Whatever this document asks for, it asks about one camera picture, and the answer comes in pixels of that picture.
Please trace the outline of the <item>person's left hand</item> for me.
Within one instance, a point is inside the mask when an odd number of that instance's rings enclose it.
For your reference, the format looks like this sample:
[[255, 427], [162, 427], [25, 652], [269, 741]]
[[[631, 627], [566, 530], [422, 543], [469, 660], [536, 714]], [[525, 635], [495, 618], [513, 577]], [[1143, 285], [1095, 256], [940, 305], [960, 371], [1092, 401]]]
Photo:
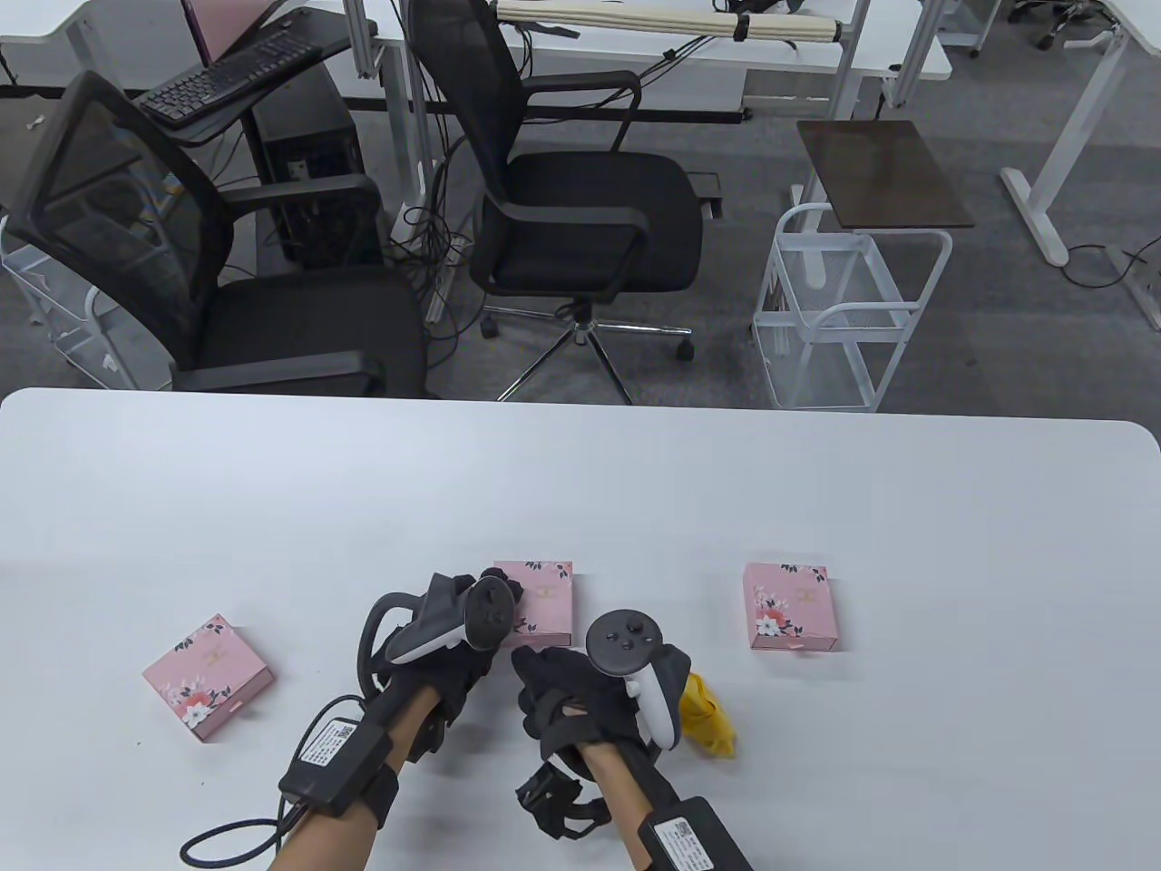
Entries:
[[502, 568], [481, 576], [433, 573], [427, 592], [383, 593], [366, 616], [356, 681], [374, 722], [394, 724], [423, 688], [439, 701], [424, 718], [408, 760], [437, 753], [467, 696], [512, 634], [522, 586]]

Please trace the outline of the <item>person's right hand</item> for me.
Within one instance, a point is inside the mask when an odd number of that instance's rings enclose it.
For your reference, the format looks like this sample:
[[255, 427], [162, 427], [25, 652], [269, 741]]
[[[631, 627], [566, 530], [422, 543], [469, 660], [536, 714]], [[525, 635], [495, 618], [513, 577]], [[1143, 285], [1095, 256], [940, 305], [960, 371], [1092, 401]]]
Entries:
[[639, 730], [639, 705], [621, 679], [597, 671], [583, 652], [565, 648], [511, 652], [512, 668], [522, 689], [518, 705], [522, 726], [540, 743], [542, 760], [551, 756], [592, 780], [580, 746], [613, 744], [654, 760]]

